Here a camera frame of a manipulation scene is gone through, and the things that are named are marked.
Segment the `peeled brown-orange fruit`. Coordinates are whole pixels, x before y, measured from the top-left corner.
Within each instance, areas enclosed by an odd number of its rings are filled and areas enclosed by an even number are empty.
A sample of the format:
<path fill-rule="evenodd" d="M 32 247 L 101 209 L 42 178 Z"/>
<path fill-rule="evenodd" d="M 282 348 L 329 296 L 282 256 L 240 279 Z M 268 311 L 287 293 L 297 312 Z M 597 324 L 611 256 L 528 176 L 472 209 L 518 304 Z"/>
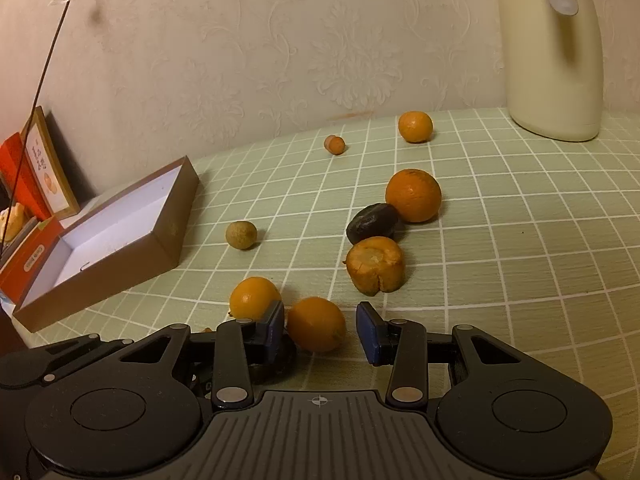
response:
<path fill-rule="evenodd" d="M 363 295 L 394 292 L 406 280 L 405 255 L 391 238 L 372 236 L 349 249 L 344 260 L 352 284 Z"/>

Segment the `right near orange tangerine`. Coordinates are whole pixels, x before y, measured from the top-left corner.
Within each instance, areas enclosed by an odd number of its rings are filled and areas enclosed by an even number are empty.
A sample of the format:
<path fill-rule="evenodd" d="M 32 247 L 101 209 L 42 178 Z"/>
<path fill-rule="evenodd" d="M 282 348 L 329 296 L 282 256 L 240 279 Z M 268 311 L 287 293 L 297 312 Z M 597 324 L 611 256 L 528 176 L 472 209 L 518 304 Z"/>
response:
<path fill-rule="evenodd" d="M 331 352 L 341 347 L 346 337 L 343 312 L 333 302 L 320 297 L 300 300 L 288 310 L 288 334 L 303 350 Z"/>

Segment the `red gift box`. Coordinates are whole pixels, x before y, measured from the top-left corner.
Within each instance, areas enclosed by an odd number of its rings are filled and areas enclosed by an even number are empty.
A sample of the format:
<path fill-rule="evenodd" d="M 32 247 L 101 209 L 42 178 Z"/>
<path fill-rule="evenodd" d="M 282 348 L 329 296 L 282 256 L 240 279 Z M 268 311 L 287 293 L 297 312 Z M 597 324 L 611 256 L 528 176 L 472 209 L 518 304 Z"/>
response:
<path fill-rule="evenodd" d="M 19 306 L 24 300 L 30 283 L 46 260 L 63 228 L 57 218 L 51 217 L 35 224 L 1 267 L 1 299 Z"/>

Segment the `dark brown round fruit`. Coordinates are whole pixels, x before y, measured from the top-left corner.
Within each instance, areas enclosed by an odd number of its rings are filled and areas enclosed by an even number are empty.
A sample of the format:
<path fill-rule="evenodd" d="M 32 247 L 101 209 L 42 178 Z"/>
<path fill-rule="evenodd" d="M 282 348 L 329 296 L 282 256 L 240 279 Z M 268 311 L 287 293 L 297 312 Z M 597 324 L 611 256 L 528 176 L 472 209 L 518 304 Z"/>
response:
<path fill-rule="evenodd" d="M 372 204 L 349 221 L 346 236 L 353 245 L 375 236 L 394 238 L 399 222 L 400 215 L 393 205 Z"/>

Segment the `wooden picture frame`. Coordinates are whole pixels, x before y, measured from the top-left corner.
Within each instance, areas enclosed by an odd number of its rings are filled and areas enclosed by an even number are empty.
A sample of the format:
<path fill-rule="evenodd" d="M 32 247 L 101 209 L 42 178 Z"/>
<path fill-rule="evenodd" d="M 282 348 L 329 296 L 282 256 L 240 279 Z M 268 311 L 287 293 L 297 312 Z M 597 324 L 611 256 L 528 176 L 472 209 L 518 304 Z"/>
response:
<path fill-rule="evenodd" d="M 55 153 L 41 106 L 35 108 L 26 122 L 21 140 L 26 148 L 29 167 L 50 214 L 58 220 L 73 217 L 80 211 L 78 201 Z"/>

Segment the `beige longan fruit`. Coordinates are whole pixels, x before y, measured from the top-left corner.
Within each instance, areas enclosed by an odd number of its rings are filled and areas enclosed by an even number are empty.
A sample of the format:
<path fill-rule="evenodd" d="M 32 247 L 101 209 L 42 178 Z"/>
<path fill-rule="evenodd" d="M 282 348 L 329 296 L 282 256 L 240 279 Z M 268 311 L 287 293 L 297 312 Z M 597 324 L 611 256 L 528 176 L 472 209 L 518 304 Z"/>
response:
<path fill-rule="evenodd" d="M 239 250 L 252 248 L 257 242 L 257 237 L 257 228 L 249 221 L 231 222 L 224 232 L 228 245 Z"/>

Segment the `red book upright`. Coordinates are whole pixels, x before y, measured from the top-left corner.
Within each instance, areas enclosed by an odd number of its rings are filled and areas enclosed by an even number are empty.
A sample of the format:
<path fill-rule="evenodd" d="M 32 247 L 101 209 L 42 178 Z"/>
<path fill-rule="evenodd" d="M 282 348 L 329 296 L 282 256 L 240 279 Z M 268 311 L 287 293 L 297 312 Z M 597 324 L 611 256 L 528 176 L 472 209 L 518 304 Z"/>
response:
<path fill-rule="evenodd" d="M 6 189 L 13 191 L 17 184 L 15 200 L 40 221 L 50 217 L 50 211 L 38 188 L 36 179 L 26 157 L 22 158 L 23 142 L 18 132 L 1 144 L 1 175 Z"/>

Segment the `cream thermos jug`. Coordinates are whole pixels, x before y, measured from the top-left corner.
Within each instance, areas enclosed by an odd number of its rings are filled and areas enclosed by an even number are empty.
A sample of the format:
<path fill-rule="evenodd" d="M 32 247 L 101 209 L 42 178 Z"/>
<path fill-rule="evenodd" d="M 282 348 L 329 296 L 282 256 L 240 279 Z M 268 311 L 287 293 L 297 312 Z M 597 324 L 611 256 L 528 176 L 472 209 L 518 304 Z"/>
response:
<path fill-rule="evenodd" d="M 593 0 L 498 0 L 498 6 L 511 118 L 553 140 L 595 138 L 603 52 Z"/>

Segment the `green checkered tablecloth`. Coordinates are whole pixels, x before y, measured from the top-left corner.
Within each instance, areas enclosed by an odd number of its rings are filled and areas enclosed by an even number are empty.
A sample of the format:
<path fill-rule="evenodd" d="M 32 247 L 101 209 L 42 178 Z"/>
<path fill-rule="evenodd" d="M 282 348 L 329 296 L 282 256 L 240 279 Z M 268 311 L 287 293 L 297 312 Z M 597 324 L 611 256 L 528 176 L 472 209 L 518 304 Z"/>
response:
<path fill-rule="evenodd" d="M 178 268 L 38 333 L 32 346 L 97 333 L 140 339 L 172 322 L 194 330 L 228 318 L 240 281 L 258 275 L 287 306 L 317 296 L 347 321 L 361 300 L 344 266 L 345 230 L 382 202 L 404 169 L 442 189 L 430 222 L 397 239 L 407 281 L 372 304 L 436 333 L 471 324 L 600 394 L 613 434 L 608 479 L 639 474 L 639 118 L 609 112 L 598 136 L 534 136 L 500 108 L 437 112 L 424 144 L 401 139 L 395 118 L 335 126 L 347 145 L 309 130 L 193 159 L 200 177 Z M 249 221 L 256 244 L 232 248 L 227 226 Z"/>

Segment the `small orange tangerine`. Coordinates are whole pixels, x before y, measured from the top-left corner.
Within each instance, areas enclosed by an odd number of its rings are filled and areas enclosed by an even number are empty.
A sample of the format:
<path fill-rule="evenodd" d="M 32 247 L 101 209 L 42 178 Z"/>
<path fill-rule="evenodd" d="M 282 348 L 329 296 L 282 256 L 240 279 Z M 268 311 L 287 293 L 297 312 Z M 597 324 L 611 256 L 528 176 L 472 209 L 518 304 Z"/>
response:
<path fill-rule="evenodd" d="M 434 125 L 429 114 L 410 110 L 399 117 L 398 131 L 408 143 L 424 143 L 431 140 Z"/>

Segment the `brown cardboard box white inside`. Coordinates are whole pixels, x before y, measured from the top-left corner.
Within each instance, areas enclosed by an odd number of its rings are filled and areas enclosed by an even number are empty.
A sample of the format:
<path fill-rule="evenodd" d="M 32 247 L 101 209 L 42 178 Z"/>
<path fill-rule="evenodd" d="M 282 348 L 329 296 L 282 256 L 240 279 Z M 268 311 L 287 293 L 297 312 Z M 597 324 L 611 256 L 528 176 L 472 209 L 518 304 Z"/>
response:
<path fill-rule="evenodd" d="M 85 214 L 44 252 L 13 318 L 35 333 L 178 266 L 199 183 L 184 156 Z"/>

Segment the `plush toy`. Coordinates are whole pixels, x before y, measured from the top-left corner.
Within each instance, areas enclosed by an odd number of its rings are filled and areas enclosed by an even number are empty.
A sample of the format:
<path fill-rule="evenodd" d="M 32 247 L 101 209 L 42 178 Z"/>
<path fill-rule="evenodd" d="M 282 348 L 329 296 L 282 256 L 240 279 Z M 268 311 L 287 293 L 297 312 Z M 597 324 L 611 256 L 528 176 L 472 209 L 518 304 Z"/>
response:
<path fill-rule="evenodd" d="M 1 211 L 1 236 L 4 241 L 9 243 L 13 240 L 27 221 L 28 214 L 22 204 L 16 203 L 11 208 L 3 209 Z"/>

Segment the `tiny orange kumquat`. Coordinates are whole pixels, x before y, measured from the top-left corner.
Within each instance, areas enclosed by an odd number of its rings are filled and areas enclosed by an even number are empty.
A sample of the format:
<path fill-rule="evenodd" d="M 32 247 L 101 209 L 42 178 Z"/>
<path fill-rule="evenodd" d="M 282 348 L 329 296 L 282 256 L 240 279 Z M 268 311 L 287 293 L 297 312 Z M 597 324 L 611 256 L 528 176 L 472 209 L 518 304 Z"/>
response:
<path fill-rule="evenodd" d="M 323 141 L 324 148 L 332 155 L 338 156 L 344 153 L 346 150 L 346 143 L 341 136 L 331 134 L 327 136 Z"/>

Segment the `large orange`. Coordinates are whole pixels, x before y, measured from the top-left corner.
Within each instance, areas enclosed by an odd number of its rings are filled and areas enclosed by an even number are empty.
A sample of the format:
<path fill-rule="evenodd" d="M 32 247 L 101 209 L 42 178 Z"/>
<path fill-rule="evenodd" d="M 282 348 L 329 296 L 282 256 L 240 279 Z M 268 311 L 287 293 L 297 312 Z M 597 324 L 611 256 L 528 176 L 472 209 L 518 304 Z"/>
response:
<path fill-rule="evenodd" d="M 396 172 L 388 181 L 385 201 L 395 207 L 405 222 L 427 222 L 439 213 L 442 189 L 428 172 L 404 169 Z"/>

